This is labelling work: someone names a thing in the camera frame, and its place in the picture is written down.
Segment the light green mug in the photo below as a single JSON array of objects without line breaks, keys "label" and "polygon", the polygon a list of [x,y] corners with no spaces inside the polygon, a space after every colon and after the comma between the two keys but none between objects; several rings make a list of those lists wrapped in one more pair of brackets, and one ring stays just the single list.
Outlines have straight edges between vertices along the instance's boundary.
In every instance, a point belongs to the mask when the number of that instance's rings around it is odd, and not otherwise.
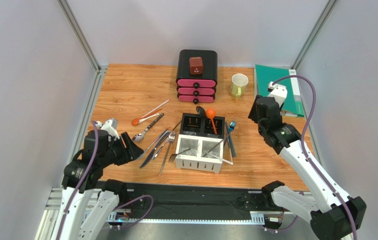
[{"label": "light green mug", "polygon": [[248,85],[248,77],[237,73],[232,76],[232,83],[230,84],[230,94],[235,98],[240,98]]}]

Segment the metal frame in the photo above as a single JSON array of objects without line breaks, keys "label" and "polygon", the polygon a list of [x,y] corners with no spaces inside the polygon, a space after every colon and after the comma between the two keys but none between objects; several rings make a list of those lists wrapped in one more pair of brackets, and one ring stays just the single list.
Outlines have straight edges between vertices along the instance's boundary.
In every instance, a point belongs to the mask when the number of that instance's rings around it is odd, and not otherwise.
[{"label": "metal frame", "polygon": [[308,51],[310,50],[311,46],[313,45],[314,41],[316,40],[317,36],[319,35],[320,31],[322,30],[323,26],[325,25],[326,21],[328,20],[329,16],[332,13],[332,10],[335,8],[338,0],[328,0],[325,7],[322,10],[319,18],[317,19],[312,31],[310,32],[309,36],[307,37],[306,42],[304,43],[303,47],[301,48],[300,53],[298,54],[297,58],[295,59],[294,64],[292,65],[292,69],[296,71],[299,70],[304,58],[306,57]]},{"label": "metal frame", "polygon": [[93,51],[91,50],[90,45],[87,42],[84,34],[82,33],[81,27],[79,26],[78,22],[76,21],[76,17],[72,12],[72,9],[69,6],[67,0],[57,0],[60,7],[63,10],[64,15],[66,16],[67,20],[69,21],[70,27],[72,27],[73,32],[76,35],[79,43],[81,44],[82,49],[84,50],[85,54],[88,57],[91,65],[94,68],[94,71],[98,72],[101,69],[99,62],[97,61]]},{"label": "metal frame", "polygon": [[84,136],[87,131],[88,125],[90,123],[91,116],[93,115],[94,107],[96,105],[96,100],[99,96],[101,86],[103,84],[104,76],[106,74],[107,67],[102,66],[97,72],[95,79],[93,81],[87,102],[85,103],[85,111],[79,122],[78,131],[76,133],[72,150],[70,156],[68,157],[68,163],[71,162],[72,157],[81,149],[82,143],[84,141]]},{"label": "metal frame", "polygon": [[[294,64],[292,65],[291,69],[295,69],[298,71],[303,63],[305,57],[307,56],[308,51],[312,47],[314,41],[316,40],[317,36],[319,35],[320,31],[322,30],[323,26],[325,25],[326,21],[328,20],[329,16],[331,15],[332,11],[335,8],[338,0],[328,0],[325,7],[322,10],[319,18],[317,19],[312,31],[310,32],[309,36],[306,39],[303,47],[301,48],[300,53],[298,54],[297,58],[295,59]],[[305,116],[308,116],[310,113],[307,114],[306,108],[306,101],[304,100],[303,94],[301,95],[301,102],[303,103],[303,110],[306,113]],[[313,146],[313,150],[316,155],[316,159],[318,162],[323,165],[322,154],[320,153],[320,149],[316,143],[316,134],[312,126],[308,126],[308,130],[310,133],[310,139]]]}]

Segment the green folder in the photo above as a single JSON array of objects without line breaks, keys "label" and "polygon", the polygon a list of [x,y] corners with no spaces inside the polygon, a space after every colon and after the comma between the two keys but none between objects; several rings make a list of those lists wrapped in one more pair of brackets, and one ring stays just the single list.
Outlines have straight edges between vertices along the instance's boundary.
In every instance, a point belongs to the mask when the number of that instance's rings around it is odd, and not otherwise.
[{"label": "green folder", "polygon": [[[288,75],[295,75],[295,70],[255,65],[254,81],[257,82],[258,94],[266,97],[269,95],[269,92],[267,91],[268,84]],[[303,117],[304,110],[303,103],[301,101],[298,79],[292,77],[282,80],[278,84],[286,86],[288,91],[288,96],[286,97],[282,110],[291,112],[298,117]]]}]

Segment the wooden table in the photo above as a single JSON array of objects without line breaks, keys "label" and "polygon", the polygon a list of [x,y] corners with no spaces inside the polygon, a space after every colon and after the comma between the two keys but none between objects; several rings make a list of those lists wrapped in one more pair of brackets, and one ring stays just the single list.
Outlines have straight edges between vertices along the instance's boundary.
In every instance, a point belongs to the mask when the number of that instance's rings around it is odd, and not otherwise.
[{"label": "wooden table", "polygon": [[[172,129],[182,117],[182,113],[196,113],[196,105],[180,102],[177,99],[175,76],[176,66],[111,64],[107,69],[92,120],[106,121],[115,118],[119,121],[117,131],[127,132],[131,137],[141,133],[154,118],[137,126],[131,120],[139,118],[169,99],[163,106],[165,115],[137,143],[142,149],[147,146],[165,128]],[[230,93],[230,81],[234,74],[248,76],[249,84],[241,98],[233,98]],[[230,122],[237,120],[232,132],[237,152],[234,165],[224,163],[220,173],[204,172],[190,169],[177,169],[174,163],[165,164],[162,176],[159,169],[165,151],[144,168],[139,169],[141,160],[122,166],[111,165],[104,170],[102,180],[115,179],[123,182],[194,185],[212,187],[261,188],[279,180],[293,190],[307,190],[305,184],[293,168],[274,150],[267,146],[258,134],[257,124],[248,119],[254,101],[253,69],[241,67],[220,67],[216,99],[213,103],[200,103],[205,109],[214,108],[217,116],[226,117]],[[284,122],[294,125],[300,132],[305,124],[301,117],[283,117]],[[310,149],[310,137],[306,135]],[[176,142],[171,145],[170,154],[175,153]],[[229,158],[226,148],[224,158]]]}]

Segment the white wall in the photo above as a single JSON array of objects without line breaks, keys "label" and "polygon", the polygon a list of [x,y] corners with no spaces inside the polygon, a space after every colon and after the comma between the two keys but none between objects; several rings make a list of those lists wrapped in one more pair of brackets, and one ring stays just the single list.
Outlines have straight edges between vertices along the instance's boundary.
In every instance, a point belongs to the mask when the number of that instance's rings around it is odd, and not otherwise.
[{"label": "white wall", "polygon": [[182,49],[222,66],[290,66],[327,0],[68,0],[101,65],[176,65]]},{"label": "white wall", "polygon": [[[325,168],[367,209],[378,239],[378,1],[339,1],[301,66],[317,90],[313,129]],[[310,89],[302,84],[310,105]]]},{"label": "white wall", "polygon": [[34,239],[93,78],[57,1],[0,1],[0,239]]}]

